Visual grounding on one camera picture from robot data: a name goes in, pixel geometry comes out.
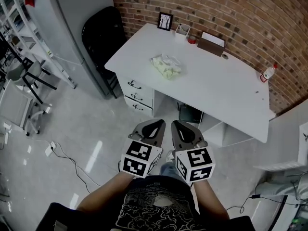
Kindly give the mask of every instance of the printed shirt graphic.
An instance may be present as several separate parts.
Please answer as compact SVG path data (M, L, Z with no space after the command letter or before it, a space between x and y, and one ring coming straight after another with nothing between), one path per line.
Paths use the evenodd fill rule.
M129 190L112 231L205 231L196 223L197 212L191 209L194 204L184 192L170 192L160 181L150 181Z

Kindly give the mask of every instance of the picture frame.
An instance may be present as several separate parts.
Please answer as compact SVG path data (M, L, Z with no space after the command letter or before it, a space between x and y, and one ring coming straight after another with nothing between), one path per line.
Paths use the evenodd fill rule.
M172 19L172 14L160 12L158 16L157 28L170 31L172 26Z

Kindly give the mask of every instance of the desk drawer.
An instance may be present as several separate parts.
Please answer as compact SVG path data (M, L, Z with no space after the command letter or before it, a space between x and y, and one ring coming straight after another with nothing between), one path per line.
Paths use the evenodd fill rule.
M128 97L124 97L126 104L137 112L144 113L145 115L153 116L152 108L149 108L139 102L136 102Z
M142 95L140 95L137 91L133 92L133 91L124 91L123 90L123 93L125 96L137 101L137 102L140 102L142 104L145 104L151 108L153 108L153 99L152 98L148 98L148 97L144 97Z
M153 98L153 89L149 88L133 79L122 77L117 75L117 79L120 83L123 93L130 97L130 94L137 92L139 95L152 99Z

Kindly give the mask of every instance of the white floor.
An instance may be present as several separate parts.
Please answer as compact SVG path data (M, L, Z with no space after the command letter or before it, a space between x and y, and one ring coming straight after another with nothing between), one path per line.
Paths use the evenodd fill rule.
M68 156L102 185L117 174L125 138L138 123L150 119L128 109L123 95L100 101L78 88L70 88L63 81L50 77L49 80L57 84L58 90L45 88L41 92L41 98L53 108L41 118L40 134L32 133L27 138L12 130L8 144L0 151L0 182L10 195L0 197L8 201L0 202L0 211L16 231L35 230L51 202L75 208L88 194L85 184L76 176L74 165L54 154L47 157L48 143L34 140L59 143ZM157 118L167 123L162 145L166 155L173 149L170 123L178 118L176 102L166 98ZM249 141L214 151L217 164L209 182L226 208L241 206L263 173L251 166L255 148L255 143ZM55 151L63 156L59 147ZM90 192L98 187L80 170L78 172ZM277 205L269 202L261 205L263 209L258 211L259 200L249 199L243 214L238 208L228 213L231 218L250 216L255 229L263 231L270 225Z

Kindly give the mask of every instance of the black chair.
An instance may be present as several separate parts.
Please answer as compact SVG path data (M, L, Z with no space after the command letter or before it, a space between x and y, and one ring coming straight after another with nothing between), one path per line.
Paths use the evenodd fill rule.
M87 20L81 35L97 71L109 92L116 98L113 91L118 83L116 74L105 69L105 64L127 41L119 10L115 7L106 7L97 12Z

